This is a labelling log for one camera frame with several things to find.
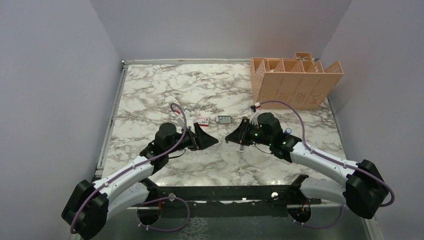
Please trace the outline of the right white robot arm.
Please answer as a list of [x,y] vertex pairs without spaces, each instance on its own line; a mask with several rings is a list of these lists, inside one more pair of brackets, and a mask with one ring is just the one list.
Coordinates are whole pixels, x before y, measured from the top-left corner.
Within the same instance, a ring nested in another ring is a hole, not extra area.
[[301,138],[287,133],[270,112],[261,113],[252,123],[248,118],[225,137],[226,142],[251,146],[266,145],[276,158],[308,167],[328,180],[307,178],[288,190],[289,199],[300,204],[308,199],[322,199],[346,205],[353,213],[371,219],[384,206],[389,195],[376,165],[369,160],[355,162],[313,148]]

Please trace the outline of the grey teal staple box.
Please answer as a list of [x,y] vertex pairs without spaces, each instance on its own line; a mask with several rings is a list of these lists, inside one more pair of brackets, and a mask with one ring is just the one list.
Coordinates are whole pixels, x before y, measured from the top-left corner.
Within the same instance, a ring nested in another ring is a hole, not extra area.
[[217,124],[231,124],[232,117],[230,115],[217,115],[215,117],[215,122]]

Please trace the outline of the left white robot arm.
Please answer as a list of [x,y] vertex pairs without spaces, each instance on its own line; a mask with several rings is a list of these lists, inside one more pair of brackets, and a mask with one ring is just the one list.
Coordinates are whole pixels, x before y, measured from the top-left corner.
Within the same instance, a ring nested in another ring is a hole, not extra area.
[[90,240],[114,214],[137,204],[137,197],[144,205],[155,203],[157,191],[141,181],[161,170],[169,162],[170,153],[205,150],[219,142],[198,123],[193,126],[194,129],[183,128],[178,132],[173,123],[163,123],[153,141],[128,165],[94,182],[80,181],[61,213],[70,233]]

